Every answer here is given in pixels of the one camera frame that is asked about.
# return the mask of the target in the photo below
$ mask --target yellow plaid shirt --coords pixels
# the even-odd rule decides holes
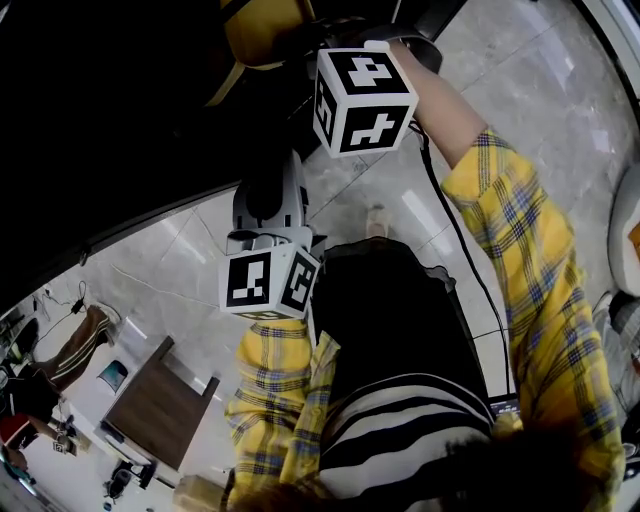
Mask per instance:
[[[498,276],[523,427],[573,432],[581,469],[601,482],[589,509],[610,508],[624,455],[569,221],[532,165],[490,130],[442,189]],[[244,336],[237,353],[243,382],[226,411],[238,457],[229,503],[318,471],[338,351],[323,333],[314,352],[305,325],[293,320],[255,324]]]

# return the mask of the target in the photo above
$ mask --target gray tile floor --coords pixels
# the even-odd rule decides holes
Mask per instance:
[[[612,286],[606,234],[615,184],[638,158],[639,147],[629,102],[596,37],[568,1],[469,0],[437,45],[444,54],[442,75],[532,159],[548,193],[567,212],[586,271],[587,297],[595,302]],[[448,169],[433,153],[442,177]],[[408,244],[423,264],[443,264],[458,280],[473,334],[496,328],[413,134],[399,151],[382,156],[332,160],[318,149],[304,163],[304,173],[310,223],[329,236],[330,245],[361,239],[367,210],[381,203],[393,215],[391,236]],[[232,195],[165,219],[53,283],[60,293],[75,295],[84,279],[91,297],[126,318],[118,343],[138,357],[155,348],[149,340],[169,334],[179,358],[201,381],[211,374],[221,378],[218,400],[183,464],[205,475],[233,465],[221,411],[238,383],[233,355],[247,327],[218,310],[216,262],[231,228]],[[477,247],[473,255],[504,316],[488,259]],[[477,348],[490,394],[503,393],[499,334],[480,338]]]

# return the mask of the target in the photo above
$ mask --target white cube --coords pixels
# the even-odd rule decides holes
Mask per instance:
[[[332,157],[398,149],[418,95],[388,48],[318,51],[313,128]]]
[[[320,263],[296,243],[220,261],[220,311],[251,320],[304,318]]]

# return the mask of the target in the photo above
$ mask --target wire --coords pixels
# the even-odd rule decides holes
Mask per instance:
[[[477,340],[478,338],[482,338],[484,336],[489,336],[489,334],[493,334],[494,332],[500,332],[500,329],[495,329],[494,331],[485,332],[484,334],[478,334],[471,338],[472,340]]]
[[[500,329],[498,329],[495,332],[500,332],[500,335],[502,336],[502,346],[503,346],[503,349],[504,349],[505,380],[506,380],[506,383],[507,383],[507,395],[509,395],[509,394],[511,394],[511,383],[510,383],[510,379],[509,379],[509,348],[508,348],[508,345],[507,345],[507,338],[504,335],[504,331],[506,329],[502,325],[502,319],[500,318],[500,314],[498,313],[498,308],[496,308],[496,305],[494,304],[493,299],[491,298],[491,294],[489,293],[489,289],[487,288],[487,285],[484,284],[484,281],[480,277],[480,274],[478,273],[478,270],[476,269],[476,266],[473,263],[473,258],[471,258],[471,254],[469,254],[469,249],[467,248],[467,244],[464,241],[464,236],[462,235],[462,231],[460,230],[460,226],[458,226],[458,223],[456,222],[456,218],[453,215],[453,212],[451,211],[451,208],[449,208],[447,200],[444,197],[444,194],[443,194],[442,190],[440,189],[440,185],[438,184],[438,180],[436,179],[435,173],[433,172],[433,165],[431,164],[431,153],[429,152],[429,137],[427,137],[427,134],[424,132],[422,127],[415,120],[411,121],[411,123],[409,124],[409,128],[411,128],[414,132],[416,132],[417,134],[422,136],[422,139],[423,139],[422,146],[423,147],[422,147],[422,150],[420,151],[420,153],[422,154],[422,162],[424,163],[424,166],[425,166],[425,168],[427,170],[427,175],[429,176],[429,180],[431,180],[431,185],[433,186],[433,189],[435,190],[436,195],[438,196],[438,199],[442,203],[442,207],[444,208],[444,211],[447,214],[447,217],[449,217],[449,220],[451,221],[451,224],[453,225],[453,229],[455,230],[456,235],[458,235],[458,240],[460,241],[460,246],[462,247],[462,252],[464,252],[464,255],[466,256],[467,261],[469,262],[469,266],[471,267],[471,271],[473,272],[473,275],[476,277],[476,280],[478,281],[478,284],[480,285],[480,287],[484,291],[484,294],[486,295],[487,300],[489,301],[489,304],[491,305],[491,309],[493,309],[493,313],[496,315],[496,320],[498,321],[498,325],[500,326]],[[481,334],[480,336],[477,336],[477,337],[479,338],[481,336],[485,336],[486,334],[490,334],[490,333]]]

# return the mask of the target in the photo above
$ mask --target black pants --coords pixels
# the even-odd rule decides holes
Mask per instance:
[[[407,373],[449,379],[488,402],[475,345],[446,269],[425,269],[403,243],[334,247],[313,291],[318,335],[341,346],[332,403]]]

